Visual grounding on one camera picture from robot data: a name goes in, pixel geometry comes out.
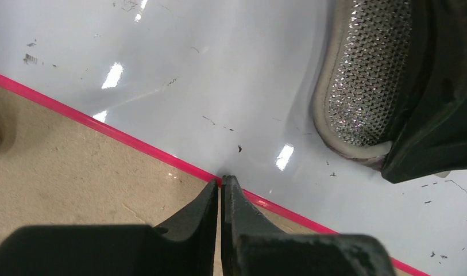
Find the pink framed whiteboard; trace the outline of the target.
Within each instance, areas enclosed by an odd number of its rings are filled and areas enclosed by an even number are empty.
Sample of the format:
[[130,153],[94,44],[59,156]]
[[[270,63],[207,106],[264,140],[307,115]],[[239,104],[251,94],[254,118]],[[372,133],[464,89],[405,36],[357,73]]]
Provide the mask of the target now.
[[310,101],[333,1],[0,1],[0,86],[412,275],[467,275],[467,170],[393,185],[329,150]]

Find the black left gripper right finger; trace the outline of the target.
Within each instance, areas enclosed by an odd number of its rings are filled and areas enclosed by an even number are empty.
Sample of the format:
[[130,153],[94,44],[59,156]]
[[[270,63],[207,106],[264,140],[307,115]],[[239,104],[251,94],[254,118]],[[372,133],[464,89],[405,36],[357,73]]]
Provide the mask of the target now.
[[233,175],[222,178],[224,275],[395,275],[383,245],[367,235],[289,234],[245,196]]

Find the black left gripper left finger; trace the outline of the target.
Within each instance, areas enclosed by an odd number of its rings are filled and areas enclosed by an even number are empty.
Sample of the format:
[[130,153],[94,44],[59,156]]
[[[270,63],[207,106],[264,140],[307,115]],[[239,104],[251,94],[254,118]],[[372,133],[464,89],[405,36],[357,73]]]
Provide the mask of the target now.
[[156,226],[30,225],[0,245],[0,275],[212,275],[218,185]]

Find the silver sparkly scrub pad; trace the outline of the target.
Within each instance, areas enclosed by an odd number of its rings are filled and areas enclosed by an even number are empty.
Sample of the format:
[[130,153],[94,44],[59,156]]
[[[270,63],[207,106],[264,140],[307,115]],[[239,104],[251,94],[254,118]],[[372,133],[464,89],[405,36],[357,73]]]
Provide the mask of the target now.
[[313,93],[315,128],[340,157],[381,170],[410,46],[409,1],[336,1]]

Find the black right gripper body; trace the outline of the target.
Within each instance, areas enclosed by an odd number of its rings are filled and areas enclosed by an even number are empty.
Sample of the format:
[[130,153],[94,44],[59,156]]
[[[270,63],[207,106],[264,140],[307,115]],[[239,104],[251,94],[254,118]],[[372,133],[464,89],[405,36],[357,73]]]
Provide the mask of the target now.
[[410,47],[382,177],[467,170],[467,1],[412,1]]

